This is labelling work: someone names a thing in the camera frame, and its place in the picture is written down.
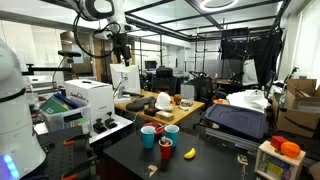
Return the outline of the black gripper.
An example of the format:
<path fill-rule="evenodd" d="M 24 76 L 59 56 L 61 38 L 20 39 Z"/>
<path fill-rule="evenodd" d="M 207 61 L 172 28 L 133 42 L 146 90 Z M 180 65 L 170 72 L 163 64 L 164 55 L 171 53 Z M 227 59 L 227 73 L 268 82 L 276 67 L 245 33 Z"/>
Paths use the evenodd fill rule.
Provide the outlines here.
<path fill-rule="evenodd" d="M 124 62 L 126 66 L 129 66 L 131 52 L 130 47 L 127 45 L 127 42 L 128 38 L 126 33 L 117 33 L 113 35 L 113 50 L 118 62 Z"/>

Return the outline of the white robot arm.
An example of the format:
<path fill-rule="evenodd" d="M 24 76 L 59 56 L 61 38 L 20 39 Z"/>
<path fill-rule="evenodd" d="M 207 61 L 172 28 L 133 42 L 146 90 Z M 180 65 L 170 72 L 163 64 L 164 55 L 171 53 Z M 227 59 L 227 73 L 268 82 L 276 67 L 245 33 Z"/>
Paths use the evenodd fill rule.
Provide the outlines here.
<path fill-rule="evenodd" d="M 129 25 L 123 0 L 65 0 L 77 19 L 106 19 L 113 52 L 119 62 L 130 63 Z M 16 54 L 0 41 L 0 180 L 20 180 L 46 159 L 34 133 L 26 85 Z"/>

